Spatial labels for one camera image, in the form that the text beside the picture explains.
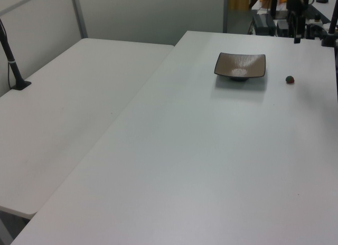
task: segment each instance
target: black mouse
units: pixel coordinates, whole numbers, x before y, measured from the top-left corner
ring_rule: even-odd
[[[328,2],[328,0],[316,0],[316,2],[325,4]]]

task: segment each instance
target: black stand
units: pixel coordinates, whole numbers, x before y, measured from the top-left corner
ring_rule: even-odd
[[[19,68],[17,67],[17,64],[15,62],[12,50],[10,48],[10,45],[7,40],[7,34],[4,25],[2,24],[2,21],[0,20],[0,42],[2,47],[4,48],[4,51],[6,53],[7,60],[11,66],[11,69],[13,71],[16,85],[12,87],[12,89],[16,90],[23,90],[27,86],[29,86],[31,83],[29,81],[24,81],[21,77]]]
[[[285,20],[287,18],[287,11],[277,11],[278,0],[271,0],[270,15],[274,20]]]
[[[332,20],[331,20],[330,28],[328,30],[327,37],[322,40],[322,46],[336,48],[337,45],[336,45],[336,38],[334,36],[334,32],[336,31],[337,20],[338,20],[338,0],[336,0],[336,4],[334,6]]]

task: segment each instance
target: gray floor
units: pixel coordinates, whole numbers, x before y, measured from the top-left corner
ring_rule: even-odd
[[[252,20],[252,12],[228,11],[228,33],[246,35]]]
[[[229,11],[227,32],[231,34],[247,34],[251,20],[251,11]],[[25,227],[25,222],[21,218],[11,214],[0,211],[0,219],[4,222],[13,238]]]

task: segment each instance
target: wall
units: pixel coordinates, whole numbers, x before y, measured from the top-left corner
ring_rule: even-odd
[[[224,0],[77,0],[90,38],[175,45],[187,30],[222,32]]]
[[[72,0],[31,0],[1,20],[24,79],[81,39]],[[7,58],[0,46],[0,96],[8,90]]]

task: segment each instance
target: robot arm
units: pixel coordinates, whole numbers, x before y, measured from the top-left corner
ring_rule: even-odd
[[[309,0],[287,0],[287,21],[289,25],[289,37],[294,38],[294,43],[300,43],[305,35],[305,15]]]

